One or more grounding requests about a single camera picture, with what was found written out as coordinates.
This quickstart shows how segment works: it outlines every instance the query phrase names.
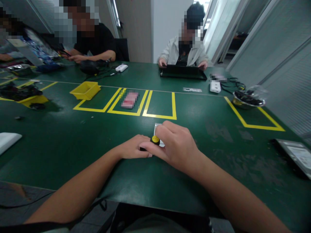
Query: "green workbench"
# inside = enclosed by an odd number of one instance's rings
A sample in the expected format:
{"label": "green workbench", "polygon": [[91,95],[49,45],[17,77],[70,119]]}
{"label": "green workbench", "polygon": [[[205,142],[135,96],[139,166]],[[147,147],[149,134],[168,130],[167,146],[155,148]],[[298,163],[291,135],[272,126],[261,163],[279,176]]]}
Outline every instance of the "green workbench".
{"label": "green workbench", "polygon": [[[45,110],[35,111],[0,100],[0,132],[23,135],[0,156],[0,180],[57,190],[111,148],[136,134],[151,137],[155,123],[168,119],[187,127],[206,156],[255,193],[291,230],[306,230],[311,183],[299,178],[270,143],[275,138],[301,142],[297,135],[267,108],[236,109],[229,104],[229,93],[209,92],[209,81],[160,78],[156,64],[128,64],[123,73],[97,80],[101,90],[91,101],[69,93],[86,78],[75,65],[15,79],[17,85],[41,80],[37,86],[50,101]],[[205,73],[229,77],[221,68]],[[0,73],[0,83],[8,75]],[[202,92],[186,92],[184,87]],[[133,90],[140,94],[134,109],[122,109],[121,93]],[[155,156],[122,160],[100,196],[221,216],[200,185]]]}

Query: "yellow tape outline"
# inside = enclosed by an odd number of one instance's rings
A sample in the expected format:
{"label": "yellow tape outline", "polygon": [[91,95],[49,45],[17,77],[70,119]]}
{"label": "yellow tape outline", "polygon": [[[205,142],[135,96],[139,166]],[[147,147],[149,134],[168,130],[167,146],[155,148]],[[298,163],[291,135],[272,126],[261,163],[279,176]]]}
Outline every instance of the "yellow tape outline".
{"label": "yellow tape outline", "polygon": [[122,98],[122,96],[124,95],[126,91],[126,88],[123,88],[122,92],[119,94],[119,96],[116,98],[116,100],[114,101],[113,105],[111,105],[110,109],[107,111],[107,113],[115,113],[115,114],[122,114],[122,115],[129,115],[129,116],[140,116],[140,113],[142,111],[142,108],[144,106],[147,94],[148,94],[148,90],[145,91],[144,96],[142,101],[140,102],[138,111],[136,113],[131,113],[131,112],[123,112],[123,111],[115,111],[113,110],[114,107],[117,105],[117,103],[120,101],[120,99]]}
{"label": "yellow tape outline", "polygon": [[249,125],[246,123],[246,121],[242,118],[242,116],[239,114],[239,112],[237,111],[237,109],[233,106],[233,104],[231,103],[231,101],[228,99],[228,97],[224,96],[225,100],[227,101],[227,103],[230,105],[230,107],[232,108],[232,110],[234,111],[234,113],[236,114],[236,116],[239,118],[239,120],[241,121],[242,125],[246,128],[256,128],[256,129],[265,129],[265,130],[274,130],[274,131],[282,131],[285,132],[285,129],[282,128],[282,126],[280,126],[265,110],[263,110],[262,108],[258,107],[258,109],[266,116],[266,118],[268,118],[272,124],[275,125],[275,127],[271,127],[271,126],[258,126],[258,125]]}
{"label": "yellow tape outline", "polygon": [[109,107],[109,105],[112,103],[112,101],[114,100],[114,98],[119,94],[120,90],[122,88],[120,87],[115,94],[112,96],[112,98],[108,101],[108,103],[105,105],[104,109],[95,109],[95,108],[83,108],[80,107],[86,100],[82,100],[80,103],[78,103],[77,106],[75,106],[73,108],[73,110],[81,110],[81,111],[88,111],[88,112],[105,112],[107,110],[107,108]]}
{"label": "yellow tape outline", "polygon": [[[28,85],[31,85],[31,84],[33,84],[33,83],[34,83],[34,82],[27,82],[27,83],[25,83],[25,84],[23,84],[23,85],[20,85],[20,86],[18,86],[18,87],[22,87],[22,86],[24,86],[24,85],[28,86]],[[41,88],[40,91],[43,91],[43,90],[45,90],[45,89],[48,89],[49,87],[51,87],[51,86],[53,86],[53,85],[55,85],[55,84],[57,84],[57,83],[58,83],[58,82],[53,82],[53,83],[47,85],[46,87]],[[14,101],[14,100],[9,100],[9,99],[4,99],[4,98],[1,98],[1,97],[0,97],[0,100]]]}
{"label": "yellow tape outline", "polygon": [[40,91],[43,91],[43,90],[45,90],[45,89],[48,89],[49,87],[51,87],[51,86],[53,86],[53,85],[55,85],[55,84],[57,84],[57,83],[58,83],[58,82],[53,82],[53,83],[47,85],[46,87],[41,88]]}
{"label": "yellow tape outline", "polygon": [[[13,75],[9,75],[9,76],[6,76],[6,77],[4,77],[4,78],[0,78],[0,79],[7,79],[7,78],[10,78],[10,77],[13,77]],[[14,80],[17,80],[17,77],[12,78],[12,79],[7,80],[7,81],[4,81],[4,82],[0,83],[0,85],[3,85],[3,84],[6,84],[6,83],[9,83],[9,82],[14,81]]]}
{"label": "yellow tape outline", "polygon": [[149,104],[150,104],[150,100],[151,100],[151,96],[152,96],[153,91],[149,92],[148,95],[148,99],[146,102],[146,106],[143,112],[143,117],[154,117],[154,118],[162,118],[162,119],[168,119],[168,120],[177,120],[177,116],[176,116],[176,103],[175,103],[175,92],[172,92],[172,116],[163,116],[163,115],[155,115],[155,114],[148,114],[148,108],[149,108]]}

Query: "hand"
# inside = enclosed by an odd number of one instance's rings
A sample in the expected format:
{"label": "hand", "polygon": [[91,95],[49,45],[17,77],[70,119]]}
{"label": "hand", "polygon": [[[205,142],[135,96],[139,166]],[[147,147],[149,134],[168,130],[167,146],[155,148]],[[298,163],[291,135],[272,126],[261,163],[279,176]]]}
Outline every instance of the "hand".
{"label": "hand", "polygon": [[89,60],[89,57],[83,55],[74,55],[68,58],[70,61],[75,61],[76,63],[80,64],[81,61]]}
{"label": "hand", "polygon": [[152,142],[143,142],[139,146],[187,175],[198,170],[205,155],[199,151],[187,128],[165,121],[157,126],[155,135],[165,147]]}
{"label": "hand", "polygon": [[61,55],[63,58],[65,58],[66,60],[69,59],[67,54],[62,53],[61,51],[57,52],[59,55]]}
{"label": "hand", "polygon": [[198,66],[200,70],[206,70],[207,69],[207,61],[202,61],[200,65]]}
{"label": "hand", "polygon": [[0,54],[0,61],[11,61],[14,58],[12,58],[10,55],[8,54]]}
{"label": "hand", "polygon": [[158,64],[159,64],[160,68],[166,68],[167,67],[166,60],[164,58],[160,58]]}
{"label": "hand", "polygon": [[130,140],[118,145],[116,149],[122,159],[136,159],[152,157],[147,151],[140,151],[139,144],[142,142],[150,142],[150,138],[144,135],[136,135]]}

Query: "white jacket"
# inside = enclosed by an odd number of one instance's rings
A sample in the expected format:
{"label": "white jacket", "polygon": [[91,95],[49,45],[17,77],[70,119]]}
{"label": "white jacket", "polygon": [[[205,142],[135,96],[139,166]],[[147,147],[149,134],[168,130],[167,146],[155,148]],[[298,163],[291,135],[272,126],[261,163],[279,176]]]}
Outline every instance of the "white jacket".
{"label": "white jacket", "polygon": [[[168,65],[176,65],[179,57],[178,42],[178,36],[170,39],[166,48],[160,54],[158,62],[160,58],[164,58]],[[196,48],[196,46],[193,45],[188,55],[187,66],[198,66],[202,61],[208,62],[207,54],[201,46],[202,45],[199,45],[198,48]]]}

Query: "yellow plastic tray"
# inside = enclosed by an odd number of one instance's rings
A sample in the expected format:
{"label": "yellow plastic tray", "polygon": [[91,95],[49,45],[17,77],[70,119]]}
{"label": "yellow plastic tray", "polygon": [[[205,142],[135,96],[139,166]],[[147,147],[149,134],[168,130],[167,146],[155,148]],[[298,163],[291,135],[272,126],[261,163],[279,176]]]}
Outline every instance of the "yellow plastic tray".
{"label": "yellow plastic tray", "polygon": [[32,97],[29,97],[27,99],[16,101],[19,104],[23,104],[26,107],[30,108],[31,104],[43,104],[45,102],[48,102],[49,100],[44,95],[35,95]]}
{"label": "yellow plastic tray", "polygon": [[70,94],[73,94],[77,99],[91,100],[99,90],[100,86],[97,82],[83,82]]}

